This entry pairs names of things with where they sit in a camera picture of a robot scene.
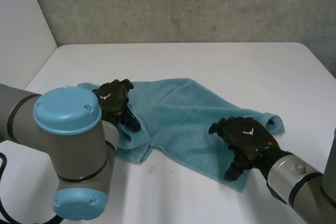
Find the black band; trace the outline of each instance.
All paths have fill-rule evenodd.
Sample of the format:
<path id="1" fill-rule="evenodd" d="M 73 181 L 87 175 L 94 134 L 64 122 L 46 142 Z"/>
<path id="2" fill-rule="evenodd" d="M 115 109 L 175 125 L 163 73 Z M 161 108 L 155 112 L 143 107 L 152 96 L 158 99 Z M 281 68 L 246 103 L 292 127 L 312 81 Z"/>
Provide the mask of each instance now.
<path id="1" fill-rule="evenodd" d="M 114 148 L 113 144 L 111 144 L 110 142 L 108 141 L 105 141 L 106 144 L 112 148 L 112 150 L 114 151 L 114 153 L 116 152 L 116 149 Z M 84 182 L 84 181 L 87 181 L 89 179 L 92 179 L 94 177 L 96 177 L 98 174 L 100 174 L 104 168 L 106 167 L 107 163 L 108 163 L 108 160 L 109 158 L 107 157 L 104 164 L 94 173 L 88 175 L 88 176 L 85 176 L 85 177 L 82 177 L 82 178 L 64 178 L 60 175 L 57 174 L 58 178 L 65 181 L 65 182 L 69 182 L 69 183 L 80 183 L 80 182 Z"/>
<path id="2" fill-rule="evenodd" d="M 15 107 L 11 111 L 11 114 L 9 115 L 8 122 L 7 122 L 7 132 L 8 132 L 9 138 L 15 143 L 18 143 L 13 133 L 13 123 L 14 123 L 14 118 L 16 116 L 16 113 L 19 111 L 21 106 L 26 103 L 26 101 L 30 100 L 33 97 L 37 97 L 37 96 L 40 96 L 40 94 L 31 94 L 27 97 L 24 97 L 21 101 L 19 101 L 15 105 Z"/>
<path id="3" fill-rule="evenodd" d="M 323 187 L 321 186 L 321 193 L 323 195 L 323 197 L 325 198 L 325 200 L 333 207 L 336 209 L 336 202 L 329 197 L 329 195 L 326 193 L 326 191 L 324 191 Z"/>
<path id="4" fill-rule="evenodd" d="M 291 208 L 293 208 L 295 196 L 298 193 L 298 191 L 301 189 L 301 187 L 305 183 L 307 183 L 309 180 L 322 176 L 322 175 L 323 175 L 322 173 L 310 173 L 310 174 L 307 174 L 305 177 L 303 177 L 302 180 L 296 183 L 296 185 L 293 187 L 292 191 L 290 192 L 289 198 L 288 198 L 288 204 L 290 205 Z"/>
<path id="5" fill-rule="evenodd" d="M 114 151 L 114 154 L 117 153 L 116 149 L 114 148 L 113 144 L 110 143 L 109 141 L 106 141 L 106 144 L 112 148 L 112 150 Z"/>

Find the gray concrete wall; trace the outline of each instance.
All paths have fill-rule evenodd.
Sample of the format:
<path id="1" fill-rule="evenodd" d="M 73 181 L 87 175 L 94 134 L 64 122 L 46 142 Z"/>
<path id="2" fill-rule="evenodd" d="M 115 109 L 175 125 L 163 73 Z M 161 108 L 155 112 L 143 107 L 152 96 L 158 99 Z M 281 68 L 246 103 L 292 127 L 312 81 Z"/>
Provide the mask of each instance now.
<path id="1" fill-rule="evenodd" d="M 59 46 L 301 42 L 336 76 L 336 0 L 38 0 Z"/>

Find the white wall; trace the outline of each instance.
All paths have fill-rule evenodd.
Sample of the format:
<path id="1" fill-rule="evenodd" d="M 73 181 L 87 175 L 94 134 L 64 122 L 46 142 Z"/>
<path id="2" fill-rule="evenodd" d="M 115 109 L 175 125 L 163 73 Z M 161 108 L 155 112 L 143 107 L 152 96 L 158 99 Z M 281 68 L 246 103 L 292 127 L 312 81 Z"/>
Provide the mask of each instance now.
<path id="1" fill-rule="evenodd" d="M 0 0 L 0 83 L 25 88 L 56 48 L 36 0 Z"/>

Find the towel fold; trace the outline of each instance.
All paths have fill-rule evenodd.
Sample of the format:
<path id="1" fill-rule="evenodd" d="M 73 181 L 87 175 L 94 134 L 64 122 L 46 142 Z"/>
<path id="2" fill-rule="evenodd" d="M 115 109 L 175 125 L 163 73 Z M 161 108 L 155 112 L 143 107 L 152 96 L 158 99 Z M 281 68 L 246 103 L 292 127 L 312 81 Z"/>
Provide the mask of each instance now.
<path id="1" fill-rule="evenodd" d="M 129 108 L 139 120 L 141 130 L 132 132 L 120 125 L 117 155 L 132 163 L 144 162 L 153 148 L 177 163 L 242 191 L 248 172 L 235 182 L 223 179 L 234 154 L 218 136 L 209 135 L 212 123 L 231 116 L 251 117 L 271 134 L 285 132 L 279 116 L 241 109 L 223 100 L 191 79 L 133 82 Z M 81 83 L 90 90 L 98 86 Z"/>

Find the logo on hand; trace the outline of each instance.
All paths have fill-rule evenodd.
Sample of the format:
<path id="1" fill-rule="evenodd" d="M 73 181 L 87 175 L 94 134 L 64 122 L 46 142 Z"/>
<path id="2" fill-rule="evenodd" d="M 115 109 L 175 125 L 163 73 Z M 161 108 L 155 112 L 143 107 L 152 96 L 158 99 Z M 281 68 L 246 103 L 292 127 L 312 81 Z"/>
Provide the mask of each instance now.
<path id="1" fill-rule="evenodd" d="M 108 98 L 110 95 L 111 95 L 111 94 L 109 94 L 109 95 L 107 95 L 107 96 L 105 96 L 105 97 L 100 97 L 100 98 L 106 100 L 106 98 Z"/>
<path id="2" fill-rule="evenodd" d="M 249 132 L 243 131 L 243 133 L 246 134 L 246 135 L 251 135 L 251 136 L 253 136 L 253 130 L 254 130 L 254 129 L 252 128 L 251 131 L 249 131 Z"/>

